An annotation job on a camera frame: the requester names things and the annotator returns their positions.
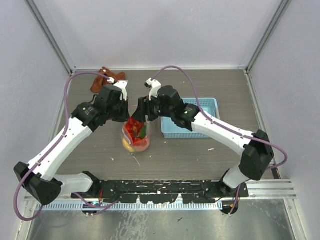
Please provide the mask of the green grape bunch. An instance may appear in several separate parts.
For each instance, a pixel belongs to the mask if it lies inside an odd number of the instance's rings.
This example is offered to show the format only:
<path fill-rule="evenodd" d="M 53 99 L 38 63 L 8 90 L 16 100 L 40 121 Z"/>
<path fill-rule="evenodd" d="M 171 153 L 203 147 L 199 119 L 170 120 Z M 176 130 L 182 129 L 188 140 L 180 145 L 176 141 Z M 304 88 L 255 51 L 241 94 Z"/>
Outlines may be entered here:
<path fill-rule="evenodd" d="M 147 137 L 147 135 L 148 135 L 148 126 L 147 126 L 147 125 L 144 125 L 144 126 L 140 129 L 140 131 L 139 131 L 139 133 L 138 133 L 138 138 L 139 138 L 139 139 L 145 139 L 145 138 Z"/>

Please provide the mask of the yellow apple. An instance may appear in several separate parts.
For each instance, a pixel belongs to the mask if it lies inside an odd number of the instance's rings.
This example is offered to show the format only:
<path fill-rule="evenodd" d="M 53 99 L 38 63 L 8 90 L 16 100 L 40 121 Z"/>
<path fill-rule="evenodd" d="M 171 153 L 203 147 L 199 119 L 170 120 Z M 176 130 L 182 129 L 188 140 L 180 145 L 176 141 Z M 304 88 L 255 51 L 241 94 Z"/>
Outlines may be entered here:
<path fill-rule="evenodd" d="M 126 141 L 126 139 L 122 139 L 123 147 L 130 153 L 134 153 L 135 149 Z"/>

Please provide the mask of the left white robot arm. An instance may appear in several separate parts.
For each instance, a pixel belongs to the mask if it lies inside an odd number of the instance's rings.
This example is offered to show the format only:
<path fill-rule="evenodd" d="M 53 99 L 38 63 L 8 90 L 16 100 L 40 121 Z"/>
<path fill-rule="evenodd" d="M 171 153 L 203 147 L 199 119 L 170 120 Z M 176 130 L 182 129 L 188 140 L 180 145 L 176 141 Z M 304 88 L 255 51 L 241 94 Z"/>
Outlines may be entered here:
<path fill-rule="evenodd" d="M 94 102 L 83 102 L 71 113 L 67 125 L 52 142 L 28 163 L 19 162 L 14 172 L 23 188 L 46 206 L 60 195 L 84 193 L 95 198 L 100 193 L 100 180 L 88 171 L 58 175 L 57 171 L 73 150 L 107 121 L 124 123 L 129 118 L 128 81 L 104 85 Z"/>

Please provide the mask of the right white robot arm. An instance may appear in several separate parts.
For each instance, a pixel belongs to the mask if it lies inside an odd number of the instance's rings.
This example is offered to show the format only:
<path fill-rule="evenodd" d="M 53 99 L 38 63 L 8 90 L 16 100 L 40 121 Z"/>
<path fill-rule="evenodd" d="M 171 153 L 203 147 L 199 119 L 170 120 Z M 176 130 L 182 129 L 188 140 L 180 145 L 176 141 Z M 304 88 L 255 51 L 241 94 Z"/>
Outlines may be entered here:
<path fill-rule="evenodd" d="M 170 85 L 151 90 L 149 96 L 139 98 L 132 115 L 141 123 L 159 117 L 170 118 L 179 128 L 206 135 L 241 157 L 239 164 L 228 169 L 219 180 L 218 189 L 225 197 L 231 197 L 237 187 L 248 180 L 259 181 L 274 158 L 266 132 L 253 133 L 227 124 L 200 109 L 198 104 L 185 103 Z"/>

